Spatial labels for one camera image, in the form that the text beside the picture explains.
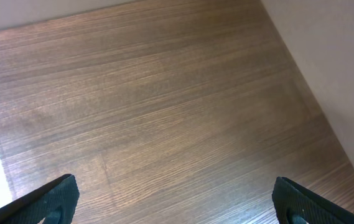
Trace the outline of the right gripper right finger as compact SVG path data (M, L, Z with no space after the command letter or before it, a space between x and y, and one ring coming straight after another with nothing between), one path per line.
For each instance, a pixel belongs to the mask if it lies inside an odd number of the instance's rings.
M287 177L276 179L272 202L282 224L354 224L353 213Z

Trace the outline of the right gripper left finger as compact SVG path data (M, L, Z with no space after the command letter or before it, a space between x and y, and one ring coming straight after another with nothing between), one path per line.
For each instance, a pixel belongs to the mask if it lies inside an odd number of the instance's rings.
M75 176L64 174L0 208L0 224L70 224L80 196Z

